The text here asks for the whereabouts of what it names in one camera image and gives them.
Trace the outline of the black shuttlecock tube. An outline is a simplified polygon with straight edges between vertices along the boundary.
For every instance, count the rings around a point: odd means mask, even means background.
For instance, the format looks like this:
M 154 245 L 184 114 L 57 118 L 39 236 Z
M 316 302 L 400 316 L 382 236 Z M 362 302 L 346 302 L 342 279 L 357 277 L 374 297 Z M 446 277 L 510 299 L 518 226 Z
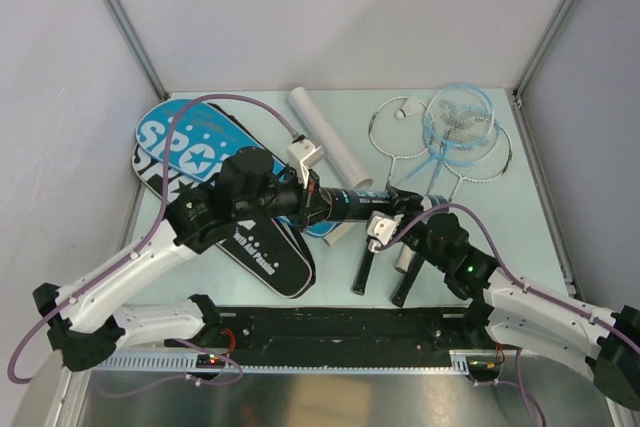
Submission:
M 412 191 L 390 188 L 371 191 L 321 187 L 320 219 L 326 222 L 367 221 L 374 211 L 389 216 L 421 212 L 447 202 L 441 195 L 422 195 Z

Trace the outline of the black racket bag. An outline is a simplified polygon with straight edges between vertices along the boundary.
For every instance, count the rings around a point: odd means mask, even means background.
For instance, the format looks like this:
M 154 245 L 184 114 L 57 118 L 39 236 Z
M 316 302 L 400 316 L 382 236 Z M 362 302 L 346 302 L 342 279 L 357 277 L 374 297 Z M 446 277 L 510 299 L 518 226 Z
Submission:
M 316 267 L 305 239 L 290 226 L 286 218 L 236 223 L 217 247 L 277 294 L 297 298 L 315 282 Z

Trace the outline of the light blue racket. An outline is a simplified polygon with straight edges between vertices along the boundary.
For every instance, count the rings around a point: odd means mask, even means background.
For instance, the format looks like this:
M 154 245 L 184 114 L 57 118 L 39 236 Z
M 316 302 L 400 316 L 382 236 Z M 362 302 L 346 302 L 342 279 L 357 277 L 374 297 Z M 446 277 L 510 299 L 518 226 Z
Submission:
M 387 186 L 400 161 L 425 158 L 399 184 L 434 163 L 426 189 L 430 193 L 446 165 L 468 166 L 488 156 L 497 144 L 499 125 L 484 90 L 454 83 L 427 103 L 408 96 L 386 100 L 373 113 L 368 135 L 373 147 L 391 161 Z

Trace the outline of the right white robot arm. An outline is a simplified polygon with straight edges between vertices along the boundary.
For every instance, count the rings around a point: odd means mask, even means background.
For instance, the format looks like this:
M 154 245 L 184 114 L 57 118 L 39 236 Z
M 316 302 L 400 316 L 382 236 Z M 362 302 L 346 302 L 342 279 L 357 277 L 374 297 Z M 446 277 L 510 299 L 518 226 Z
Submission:
M 491 341 L 529 350 L 574 370 L 607 398 L 639 408 L 639 311 L 619 311 L 561 295 L 506 266 L 496 249 L 474 247 L 456 212 L 468 208 L 392 190 L 401 215 L 391 245 L 403 243 L 444 275 L 447 288 L 470 305 L 464 340 L 476 348 Z

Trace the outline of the blue white racket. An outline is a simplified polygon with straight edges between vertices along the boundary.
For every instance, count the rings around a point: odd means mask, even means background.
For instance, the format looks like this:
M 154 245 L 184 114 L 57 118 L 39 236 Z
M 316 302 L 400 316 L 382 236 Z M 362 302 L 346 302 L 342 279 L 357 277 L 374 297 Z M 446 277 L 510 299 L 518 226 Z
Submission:
M 429 163 L 436 161 L 436 167 L 425 194 L 429 194 L 447 160 L 462 164 L 472 160 L 473 152 L 487 141 L 496 121 L 493 111 L 470 105 L 450 108 L 440 113 L 428 112 L 425 120 L 425 141 L 429 156 L 418 167 L 405 175 L 402 185 Z

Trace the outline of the aluminium frame post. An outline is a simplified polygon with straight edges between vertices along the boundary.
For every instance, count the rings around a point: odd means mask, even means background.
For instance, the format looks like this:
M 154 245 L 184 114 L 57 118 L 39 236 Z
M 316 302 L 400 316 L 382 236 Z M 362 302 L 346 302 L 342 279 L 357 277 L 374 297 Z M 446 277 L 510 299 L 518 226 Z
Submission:
M 558 2 L 549 23 L 536 43 L 533 53 L 529 57 L 524 70 L 512 89 L 512 96 L 516 106 L 521 107 L 524 93 L 531 85 L 545 58 L 551 52 L 557 38 L 568 24 L 579 1 L 580 0 L 560 0 Z
M 151 90 L 158 99 L 165 100 L 168 97 L 168 91 L 164 87 L 124 4 L 121 0 L 102 1 Z

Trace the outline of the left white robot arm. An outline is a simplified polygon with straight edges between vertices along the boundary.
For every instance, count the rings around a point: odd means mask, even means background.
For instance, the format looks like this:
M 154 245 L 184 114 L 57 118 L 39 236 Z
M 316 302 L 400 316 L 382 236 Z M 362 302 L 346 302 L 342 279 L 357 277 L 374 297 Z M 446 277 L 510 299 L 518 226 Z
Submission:
M 84 278 L 44 283 L 33 292 L 47 337 L 72 372 L 91 369 L 116 351 L 156 341 L 209 347 L 221 336 L 213 300 L 193 294 L 175 304 L 131 306 L 143 287 L 211 247 L 285 298 L 315 281 L 315 264 L 296 227 L 310 172 L 298 162 L 275 169 L 272 155 L 246 147 L 227 158 L 211 183 L 183 191 L 140 240 Z

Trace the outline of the white racket left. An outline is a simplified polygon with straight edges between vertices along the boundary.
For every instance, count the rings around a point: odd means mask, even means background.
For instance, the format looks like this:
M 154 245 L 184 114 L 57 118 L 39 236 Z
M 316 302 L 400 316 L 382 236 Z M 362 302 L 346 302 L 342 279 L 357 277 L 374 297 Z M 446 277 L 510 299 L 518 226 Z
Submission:
M 396 111 L 407 96 L 395 96 L 375 102 L 356 100 L 339 105 L 329 123 L 373 179 L 373 186 L 362 190 L 384 189 L 404 161 L 421 157 L 426 150 L 422 140 L 422 113 L 402 120 Z

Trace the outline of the shuttlecock on white racket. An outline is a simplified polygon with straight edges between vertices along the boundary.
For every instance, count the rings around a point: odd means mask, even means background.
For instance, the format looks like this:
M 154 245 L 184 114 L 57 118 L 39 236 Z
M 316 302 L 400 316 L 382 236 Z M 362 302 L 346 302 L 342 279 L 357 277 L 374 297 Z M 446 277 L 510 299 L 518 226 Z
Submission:
M 424 104 L 416 98 L 407 97 L 404 100 L 403 105 L 396 111 L 395 118 L 398 120 L 405 119 L 417 114 L 422 113 L 424 110 Z

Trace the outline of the blue racket bag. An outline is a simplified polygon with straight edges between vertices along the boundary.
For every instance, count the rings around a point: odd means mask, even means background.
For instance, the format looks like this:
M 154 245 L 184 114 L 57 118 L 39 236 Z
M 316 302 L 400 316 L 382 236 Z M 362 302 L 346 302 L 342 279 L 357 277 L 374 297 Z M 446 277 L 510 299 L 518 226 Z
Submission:
M 164 148 L 169 127 L 188 101 L 173 99 L 150 110 L 139 122 L 132 167 L 141 181 L 162 195 Z M 263 148 L 249 131 L 221 107 L 209 102 L 191 107 L 179 120 L 171 140 L 168 200 L 202 182 L 212 184 L 222 162 L 244 147 Z

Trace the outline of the right aluminium frame post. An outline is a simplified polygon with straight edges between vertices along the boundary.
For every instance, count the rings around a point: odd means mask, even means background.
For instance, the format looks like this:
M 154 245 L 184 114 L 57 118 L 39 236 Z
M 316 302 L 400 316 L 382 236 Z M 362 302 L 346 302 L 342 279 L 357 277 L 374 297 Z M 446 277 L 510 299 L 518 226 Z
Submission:
M 524 93 L 531 85 L 545 58 L 551 52 L 557 38 L 568 24 L 579 1 L 580 0 L 560 0 L 558 2 L 549 23 L 536 43 L 533 53 L 529 57 L 524 70 L 512 89 L 512 96 L 516 106 L 521 107 Z

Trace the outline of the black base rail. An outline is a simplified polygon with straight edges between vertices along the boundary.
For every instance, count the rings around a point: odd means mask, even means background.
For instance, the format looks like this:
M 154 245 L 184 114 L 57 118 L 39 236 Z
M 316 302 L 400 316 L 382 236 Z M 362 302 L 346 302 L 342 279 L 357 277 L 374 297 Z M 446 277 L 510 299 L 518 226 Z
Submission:
M 415 360 L 415 350 L 440 352 L 495 350 L 495 342 L 463 322 L 464 307 L 324 308 L 221 307 L 219 331 L 235 337 L 242 356 L 289 355 L 295 360 L 382 357 Z

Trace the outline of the white shuttlecock tube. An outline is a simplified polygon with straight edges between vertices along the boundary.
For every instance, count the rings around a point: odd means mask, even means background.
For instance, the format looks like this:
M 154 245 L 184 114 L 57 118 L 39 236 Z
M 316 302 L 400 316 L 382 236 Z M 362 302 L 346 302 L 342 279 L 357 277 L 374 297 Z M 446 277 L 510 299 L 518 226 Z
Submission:
M 296 87 L 290 91 L 287 100 L 312 137 L 320 142 L 331 167 L 343 184 L 350 188 L 372 187 L 373 179 L 329 123 L 309 92 L 304 87 Z

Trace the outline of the left aluminium frame post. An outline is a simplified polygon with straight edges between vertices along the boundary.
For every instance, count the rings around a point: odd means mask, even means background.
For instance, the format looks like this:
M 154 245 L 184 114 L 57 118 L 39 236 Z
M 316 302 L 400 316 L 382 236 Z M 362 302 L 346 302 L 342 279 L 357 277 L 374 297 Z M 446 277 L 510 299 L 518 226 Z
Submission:
M 164 87 L 124 4 L 121 0 L 102 1 L 151 90 L 158 99 L 165 100 L 168 97 L 168 91 Z

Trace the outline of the white black racket right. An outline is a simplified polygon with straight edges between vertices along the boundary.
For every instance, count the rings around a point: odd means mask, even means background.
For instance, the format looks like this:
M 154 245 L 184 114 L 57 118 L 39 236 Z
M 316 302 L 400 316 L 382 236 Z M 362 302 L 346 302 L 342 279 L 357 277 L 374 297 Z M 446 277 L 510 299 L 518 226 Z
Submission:
M 462 164 L 447 160 L 444 167 L 456 176 L 456 182 L 446 200 L 451 203 L 464 182 L 476 184 L 488 183 L 504 175 L 511 163 L 512 141 L 505 128 L 497 121 L 491 129 L 489 138 L 473 152 L 472 160 Z M 403 278 L 392 294 L 391 303 L 403 307 L 417 275 L 421 269 L 419 258 L 407 245 L 403 245 L 395 268 Z

